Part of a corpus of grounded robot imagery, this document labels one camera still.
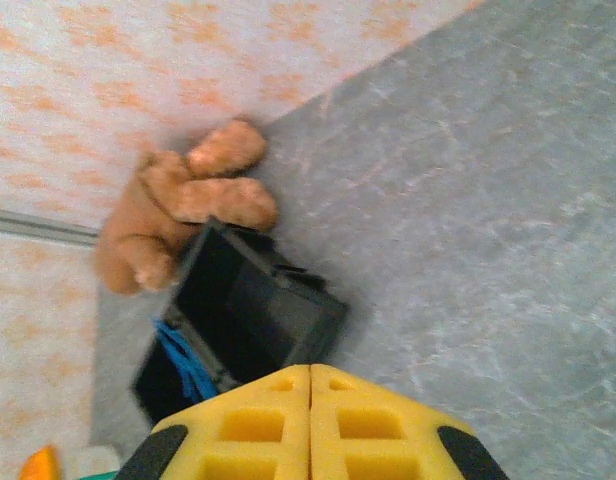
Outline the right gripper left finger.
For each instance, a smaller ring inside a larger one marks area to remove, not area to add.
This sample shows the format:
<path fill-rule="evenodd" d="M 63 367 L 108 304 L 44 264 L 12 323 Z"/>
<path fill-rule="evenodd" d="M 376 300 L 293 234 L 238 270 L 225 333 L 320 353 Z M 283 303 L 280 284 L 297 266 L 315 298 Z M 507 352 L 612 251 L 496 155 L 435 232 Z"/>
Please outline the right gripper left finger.
<path fill-rule="evenodd" d="M 308 479 L 311 374 L 295 365 L 162 419 L 120 479 Z"/>

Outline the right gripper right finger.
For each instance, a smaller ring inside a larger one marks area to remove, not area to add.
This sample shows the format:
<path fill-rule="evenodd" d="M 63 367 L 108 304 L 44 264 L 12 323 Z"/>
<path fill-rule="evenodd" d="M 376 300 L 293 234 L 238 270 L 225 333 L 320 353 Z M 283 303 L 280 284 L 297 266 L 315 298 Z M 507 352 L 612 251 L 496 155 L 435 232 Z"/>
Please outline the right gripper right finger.
<path fill-rule="evenodd" d="M 310 367 L 313 479 L 506 479 L 465 422 L 328 365 Z"/>

